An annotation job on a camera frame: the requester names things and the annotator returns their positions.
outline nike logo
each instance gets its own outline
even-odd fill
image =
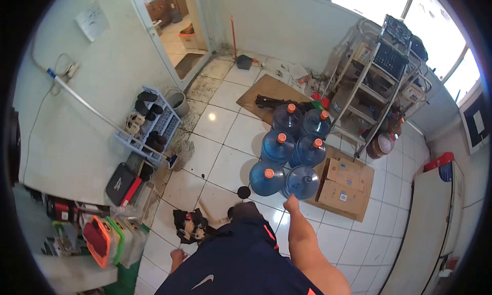
[[[193,289],[194,289],[194,288],[196,288],[196,287],[201,286],[202,284],[204,284],[204,283],[205,283],[206,281],[208,281],[208,280],[213,281],[213,275],[208,275],[207,277],[205,277],[205,279],[203,279],[202,281],[200,281],[200,283],[199,283],[199,284],[195,285],[195,286],[193,287]]]

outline mop handle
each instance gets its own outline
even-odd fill
[[[236,53],[236,35],[234,34],[234,20],[232,19],[231,15],[231,28],[232,28],[232,42],[234,42],[234,60],[236,60],[237,53]]]
[[[121,129],[119,126],[117,126],[113,121],[111,121],[110,119],[108,119],[104,115],[102,115],[100,112],[98,112],[88,102],[86,102],[77,93],[75,93],[75,91],[73,91],[72,88],[70,88],[60,77],[58,77],[52,69],[48,69],[47,72],[48,72],[48,74],[51,77],[53,77],[54,81],[56,81],[63,89],[65,89],[68,93],[70,93],[73,97],[75,97],[80,103],[82,103],[82,105],[84,105],[85,107],[87,107],[87,109],[89,109],[90,111],[92,111],[95,115],[97,115],[99,118],[101,118],[104,122],[108,123],[113,128],[115,128],[118,131],[122,132],[127,137],[130,137],[134,142],[136,142],[137,144],[142,145],[145,149],[147,149],[149,151],[152,151],[153,153],[155,153],[155,154],[163,157],[166,160],[169,160],[169,158],[167,156],[163,155],[162,153],[157,152],[156,150],[154,150],[151,147],[149,147],[148,145],[144,144],[143,142],[141,142],[137,138],[133,137],[128,132],[126,132],[125,130]]]

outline hand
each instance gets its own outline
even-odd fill
[[[299,211],[299,200],[292,194],[283,204],[283,208],[285,208],[289,213]]]

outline tile floor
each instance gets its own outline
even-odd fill
[[[183,17],[182,21],[174,24],[170,23],[164,28],[162,28],[162,35],[159,37],[164,49],[171,59],[171,63],[175,67],[180,63],[180,61],[186,56],[188,53],[195,54],[206,54],[206,50],[194,49],[194,48],[185,48],[181,39],[178,37],[178,33],[181,30],[188,27],[191,23],[191,18],[189,15]]]
[[[281,63],[263,57],[262,61]],[[192,254],[197,249],[196,244],[179,243],[172,209],[193,210],[201,199],[213,218],[219,219],[226,217],[229,207],[241,202],[237,189],[249,185],[249,170],[259,161],[261,140],[270,126],[240,108],[236,100],[263,74],[270,72],[255,66],[249,71],[237,70],[230,54],[219,54],[188,89],[190,113],[184,117],[176,138],[193,140],[195,153],[184,170],[171,173],[165,186],[144,250],[136,294],[153,294],[160,286],[169,273],[172,250],[181,248]],[[336,134],[329,135],[326,143],[349,154],[355,150]],[[304,202],[300,209],[316,231],[323,254],[344,273],[352,292],[377,294],[402,242],[412,179],[429,161],[429,150],[423,137],[404,124],[403,137],[390,155],[372,160],[363,153],[360,159],[375,170],[362,223]],[[275,230],[280,253],[288,256],[290,215],[282,206],[285,198],[280,194],[261,197],[252,192],[249,199]]]

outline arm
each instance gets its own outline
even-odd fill
[[[299,211],[294,195],[284,203],[290,213],[289,251],[292,263],[324,294],[350,295],[345,276],[331,265],[318,247],[311,224]]]

